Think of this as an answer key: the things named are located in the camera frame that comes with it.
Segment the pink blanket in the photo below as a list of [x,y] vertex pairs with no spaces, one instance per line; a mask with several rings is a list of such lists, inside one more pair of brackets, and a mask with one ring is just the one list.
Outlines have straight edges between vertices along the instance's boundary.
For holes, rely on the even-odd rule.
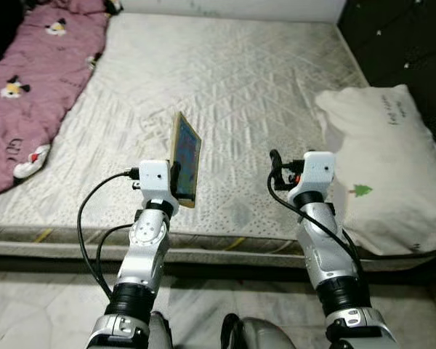
[[105,47],[103,0],[54,0],[26,16],[0,61],[0,192],[38,171]]

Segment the white mattress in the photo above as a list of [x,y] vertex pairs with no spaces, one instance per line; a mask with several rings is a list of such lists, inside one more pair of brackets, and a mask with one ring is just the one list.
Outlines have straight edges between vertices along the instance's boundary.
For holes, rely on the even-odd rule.
[[[167,159],[171,116],[183,111],[203,138],[198,199],[171,231],[293,240],[295,217],[266,189],[268,153],[290,160],[323,149],[312,97],[352,85],[365,82],[333,25],[123,13],[47,166],[0,195],[0,231],[75,234],[78,206],[99,181]],[[87,205],[84,227],[132,222],[140,195],[113,181]]]

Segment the white pillow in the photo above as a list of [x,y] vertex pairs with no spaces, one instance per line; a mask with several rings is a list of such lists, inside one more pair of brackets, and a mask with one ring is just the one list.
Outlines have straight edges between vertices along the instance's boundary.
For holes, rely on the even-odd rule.
[[315,101],[336,144],[344,229],[377,255],[435,251],[436,144],[407,86],[325,91]]

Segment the white wall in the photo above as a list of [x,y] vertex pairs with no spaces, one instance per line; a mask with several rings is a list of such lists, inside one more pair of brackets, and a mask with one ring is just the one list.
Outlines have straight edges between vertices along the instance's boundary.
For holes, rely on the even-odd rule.
[[336,23],[346,0],[121,0],[126,12]]

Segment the mattress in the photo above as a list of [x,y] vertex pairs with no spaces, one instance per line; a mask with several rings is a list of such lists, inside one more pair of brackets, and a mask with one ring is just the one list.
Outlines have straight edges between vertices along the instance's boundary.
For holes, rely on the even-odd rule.
[[[182,111],[203,147],[196,208],[172,219],[169,259],[302,261],[296,217],[266,189],[268,153],[323,150],[313,97],[366,85],[336,27],[122,13],[107,40],[46,167],[0,195],[0,254],[77,257],[84,197],[141,159],[167,159],[171,116]],[[142,194],[131,185],[114,180],[87,204],[88,244],[133,221]],[[124,235],[107,257],[122,258]]]

